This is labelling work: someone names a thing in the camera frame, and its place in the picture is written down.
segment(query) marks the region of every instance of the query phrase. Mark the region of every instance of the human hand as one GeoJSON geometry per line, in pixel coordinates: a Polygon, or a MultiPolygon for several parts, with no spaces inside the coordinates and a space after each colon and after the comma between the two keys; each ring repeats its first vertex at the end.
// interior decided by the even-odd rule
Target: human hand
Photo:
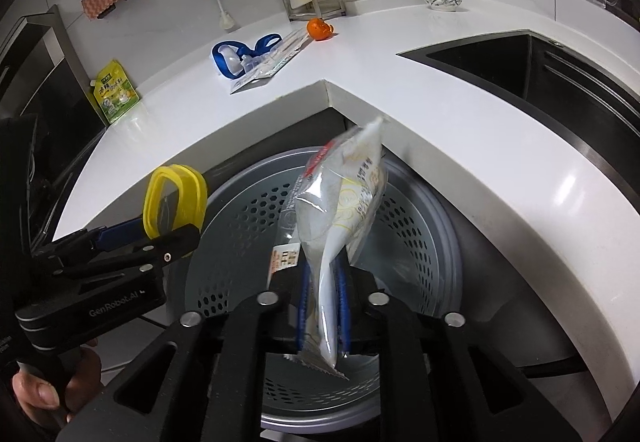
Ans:
{"type": "MultiPolygon", "coordinates": [[[[87,344],[95,346],[97,342],[94,340],[87,344]]],[[[67,422],[102,389],[100,357],[89,348],[81,347],[80,350],[80,362],[65,389],[65,404],[70,411],[66,417],[67,422]]],[[[60,398],[51,384],[20,370],[14,375],[12,385],[20,407],[31,420],[45,428],[56,428],[56,423],[47,410],[59,408],[60,398]]]]}

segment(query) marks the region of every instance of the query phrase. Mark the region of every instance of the yellow handle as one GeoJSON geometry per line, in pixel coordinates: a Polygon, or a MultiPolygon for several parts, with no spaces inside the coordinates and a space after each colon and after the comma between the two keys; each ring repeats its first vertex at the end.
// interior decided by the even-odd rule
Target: yellow handle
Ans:
{"type": "Polygon", "coordinates": [[[186,224],[193,224],[202,230],[207,209],[207,183],[204,177],[193,168],[173,164],[160,166],[151,174],[142,211],[142,223],[146,235],[151,239],[160,236],[158,213],[162,188],[166,181],[171,181],[178,189],[178,207],[175,211],[172,230],[186,224]]]}

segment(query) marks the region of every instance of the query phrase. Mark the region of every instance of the kitchen sink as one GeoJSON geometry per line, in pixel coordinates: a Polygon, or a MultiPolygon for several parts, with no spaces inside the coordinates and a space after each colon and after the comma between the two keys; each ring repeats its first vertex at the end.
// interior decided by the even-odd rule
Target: kitchen sink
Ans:
{"type": "Polygon", "coordinates": [[[640,100],[598,65],[529,31],[400,54],[500,97],[574,146],[640,212],[640,100]]]}

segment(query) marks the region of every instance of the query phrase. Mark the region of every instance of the sealed food package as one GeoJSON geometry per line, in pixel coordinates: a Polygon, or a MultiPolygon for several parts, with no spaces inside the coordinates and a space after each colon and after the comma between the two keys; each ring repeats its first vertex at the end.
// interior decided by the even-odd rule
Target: sealed food package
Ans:
{"type": "Polygon", "coordinates": [[[282,41],[276,43],[266,54],[252,58],[244,65],[246,73],[231,86],[231,93],[238,91],[249,83],[260,79],[272,78],[300,52],[300,49],[309,40],[309,32],[306,31],[306,28],[299,28],[286,35],[282,41]]]}
{"type": "Polygon", "coordinates": [[[122,65],[115,59],[98,74],[94,97],[110,124],[140,100],[122,65]]]}
{"type": "Polygon", "coordinates": [[[316,368],[325,365],[330,373],[338,356],[338,309],[344,300],[336,257],[346,248],[349,262],[356,262],[380,204],[386,185],[382,125],[377,118],[324,146],[296,181],[278,221],[276,245],[300,244],[309,269],[300,358],[316,368]]]}

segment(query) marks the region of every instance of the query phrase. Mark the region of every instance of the white countertop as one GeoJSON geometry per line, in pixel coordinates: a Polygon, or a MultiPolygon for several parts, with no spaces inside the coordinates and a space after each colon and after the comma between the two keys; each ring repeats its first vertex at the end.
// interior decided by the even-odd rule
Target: white countertop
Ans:
{"type": "MultiPolygon", "coordinates": [[[[409,6],[332,21],[267,85],[228,94],[208,50],[140,86],[143,101],[111,126],[80,175],[56,237],[139,215],[145,178],[169,160],[204,170],[328,106],[364,124],[386,114],[385,145],[453,203],[524,276],[587,362],[613,416],[640,378],[640,216],[579,152],[503,100],[403,51],[530,29],[640,86],[621,60],[549,18],[486,0],[438,13],[409,6]]],[[[285,35],[282,16],[240,29],[250,45],[285,35]]]]}

